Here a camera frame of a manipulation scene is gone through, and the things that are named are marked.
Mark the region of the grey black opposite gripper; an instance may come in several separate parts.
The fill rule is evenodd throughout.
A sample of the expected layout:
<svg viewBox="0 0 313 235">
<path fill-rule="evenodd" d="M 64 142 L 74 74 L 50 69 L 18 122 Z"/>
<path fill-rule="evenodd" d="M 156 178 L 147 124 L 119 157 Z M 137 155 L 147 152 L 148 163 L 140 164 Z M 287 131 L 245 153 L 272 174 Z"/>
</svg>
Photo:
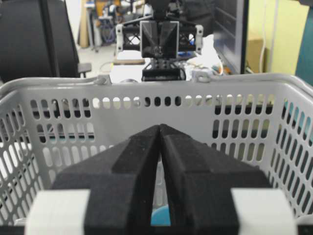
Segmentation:
<svg viewBox="0 0 313 235">
<path fill-rule="evenodd" d="M 115 27 L 116 49 L 139 51 L 150 59 L 142 81 L 185 81 L 186 72 L 176 65 L 180 52 L 200 54 L 203 26 L 179 20 L 133 20 Z"/>
</svg>

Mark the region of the right gripper black foam left finger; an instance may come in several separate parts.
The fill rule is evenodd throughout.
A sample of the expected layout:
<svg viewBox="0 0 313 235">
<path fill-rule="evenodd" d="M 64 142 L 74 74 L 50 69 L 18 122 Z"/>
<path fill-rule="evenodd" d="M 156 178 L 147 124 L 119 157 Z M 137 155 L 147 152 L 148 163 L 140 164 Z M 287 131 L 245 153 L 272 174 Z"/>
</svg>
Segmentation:
<svg viewBox="0 0 313 235">
<path fill-rule="evenodd" d="M 159 126 L 59 172 L 39 192 L 27 235 L 128 235 L 150 226 L 159 158 Z"/>
</svg>

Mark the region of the right gripper black foam right finger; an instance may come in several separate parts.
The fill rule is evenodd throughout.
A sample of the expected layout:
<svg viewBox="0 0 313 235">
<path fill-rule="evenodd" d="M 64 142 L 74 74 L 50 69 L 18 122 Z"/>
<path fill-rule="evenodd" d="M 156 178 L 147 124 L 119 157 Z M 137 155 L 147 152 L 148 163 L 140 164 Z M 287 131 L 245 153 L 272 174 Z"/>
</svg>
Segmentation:
<svg viewBox="0 0 313 235">
<path fill-rule="evenodd" d="M 172 223 L 194 235 L 295 235 L 297 224 L 265 173 L 166 124 L 162 161 Z"/>
</svg>

